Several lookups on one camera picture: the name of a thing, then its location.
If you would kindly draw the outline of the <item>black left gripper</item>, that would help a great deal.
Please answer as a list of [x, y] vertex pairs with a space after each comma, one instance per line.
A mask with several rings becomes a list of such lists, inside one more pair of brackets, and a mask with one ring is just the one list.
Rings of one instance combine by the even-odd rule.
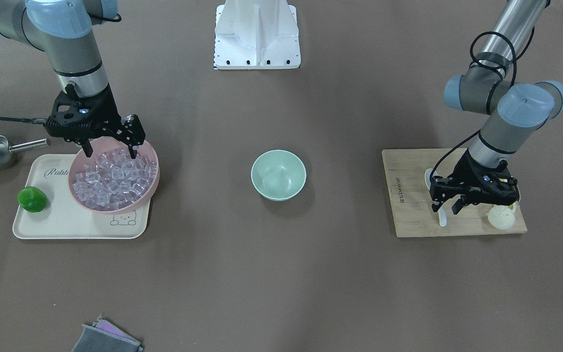
[[518, 180], [511, 176], [507, 165], [507, 161], [503, 160], [494, 169], [485, 167], [477, 163], [466, 151], [447, 178], [431, 176], [432, 211], [438, 212], [447, 200], [457, 195], [460, 198], [452, 205], [454, 215], [471, 204], [510, 206], [518, 202]]

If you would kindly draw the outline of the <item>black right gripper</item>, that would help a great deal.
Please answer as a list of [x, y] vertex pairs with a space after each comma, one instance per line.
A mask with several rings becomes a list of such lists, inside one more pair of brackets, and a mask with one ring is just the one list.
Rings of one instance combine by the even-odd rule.
[[127, 118], [119, 115], [110, 86], [94, 96], [80, 97], [76, 85], [68, 83], [54, 101], [44, 128], [52, 137], [80, 145], [87, 158], [93, 153], [91, 139], [108, 136], [125, 144], [135, 159], [146, 137], [136, 114]]

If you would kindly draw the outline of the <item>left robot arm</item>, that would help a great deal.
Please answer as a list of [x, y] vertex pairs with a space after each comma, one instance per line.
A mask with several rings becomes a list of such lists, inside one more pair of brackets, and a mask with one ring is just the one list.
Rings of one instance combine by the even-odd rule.
[[467, 205], [509, 206], [519, 201], [518, 180], [509, 159], [531, 134], [563, 112], [563, 84], [517, 83], [518, 58], [528, 48], [536, 21], [548, 0], [509, 0], [479, 53], [471, 53], [467, 73], [445, 85], [445, 103], [453, 109], [487, 114], [483, 127], [469, 136], [471, 145], [449, 176], [430, 174], [432, 210], [456, 198], [452, 212]]

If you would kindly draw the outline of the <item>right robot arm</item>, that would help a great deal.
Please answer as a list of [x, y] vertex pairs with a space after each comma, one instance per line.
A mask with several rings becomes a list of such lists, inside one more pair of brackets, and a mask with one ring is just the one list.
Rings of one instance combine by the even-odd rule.
[[120, 20], [115, 0], [0, 0], [0, 35], [45, 52], [61, 86], [48, 118], [22, 123], [41, 124], [87, 157], [91, 140], [104, 136], [137, 157], [145, 131], [136, 114], [119, 115], [92, 31]]

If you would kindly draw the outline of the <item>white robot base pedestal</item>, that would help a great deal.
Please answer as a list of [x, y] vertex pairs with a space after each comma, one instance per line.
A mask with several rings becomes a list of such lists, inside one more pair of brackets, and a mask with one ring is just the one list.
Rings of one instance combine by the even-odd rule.
[[287, 1], [227, 0], [215, 16], [214, 69], [300, 67], [297, 9]]

